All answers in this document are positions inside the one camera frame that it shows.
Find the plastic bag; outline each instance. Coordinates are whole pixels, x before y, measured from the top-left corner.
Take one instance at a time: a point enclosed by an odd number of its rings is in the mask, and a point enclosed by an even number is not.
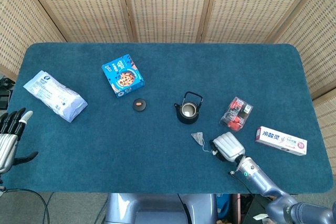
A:
[[[88,105],[78,93],[42,70],[23,87],[69,123]]]

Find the gray floor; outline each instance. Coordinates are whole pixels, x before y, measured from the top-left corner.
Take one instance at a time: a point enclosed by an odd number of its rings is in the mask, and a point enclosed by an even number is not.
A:
[[[48,201],[51,193],[41,193],[41,195],[45,201]],[[324,194],[296,195],[295,197],[298,200],[331,207],[336,201],[336,186]],[[106,200],[107,194],[54,193],[48,204],[50,223],[93,224],[103,209],[97,222],[101,224],[106,212],[104,208]],[[0,198],[0,209],[0,223],[43,223],[44,206],[40,199],[31,193],[20,191],[4,194]]]

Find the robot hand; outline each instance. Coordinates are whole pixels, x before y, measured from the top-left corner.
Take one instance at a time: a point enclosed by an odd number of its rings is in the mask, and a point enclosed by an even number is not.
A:
[[[267,215],[276,223],[335,223],[336,202],[333,205],[333,211],[313,204],[298,203],[292,196],[281,190],[250,157],[245,156],[244,147],[231,132],[214,139],[212,147],[226,160],[236,162],[236,171],[242,172],[262,196],[277,197],[266,206]]]
[[[29,162],[38,154],[33,152],[27,157],[15,158],[18,142],[28,119],[33,114],[32,111],[28,111],[22,116],[25,110],[22,108],[0,116],[0,175],[8,172],[13,165]]]

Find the table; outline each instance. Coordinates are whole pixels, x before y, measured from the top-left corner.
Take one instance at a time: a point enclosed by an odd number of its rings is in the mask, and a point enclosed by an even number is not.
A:
[[[145,87],[117,99],[101,65],[124,54],[131,55]],[[72,123],[23,88],[40,70],[88,102]],[[192,125],[178,121],[174,109],[187,90],[204,97]],[[254,108],[234,135],[278,186],[289,193],[332,187],[302,63],[287,44],[34,44],[27,49],[9,111],[23,106],[34,111],[17,156],[39,154],[3,180],[7,187],[38,191],[245,192],[227,174],[235,165],[203,152],[190,135],[203,132],[208,141],[227,132],[218,121],[235,96]],[[132,108],[137,98],[147,101],[143,112]],[[307,155],[255,143],[261,125],[308,140]]]

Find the toothpaste box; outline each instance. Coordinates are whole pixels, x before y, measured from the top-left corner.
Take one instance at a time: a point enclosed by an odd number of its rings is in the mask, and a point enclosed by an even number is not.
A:
[[[307,140],[275,131],[264,126],[258,128],[256,142],[266,144],[298,156],[303,156],[307,153]]]
[[[101,66],[117,98],[142,86],[145,81],[130,55],[124,55]]]

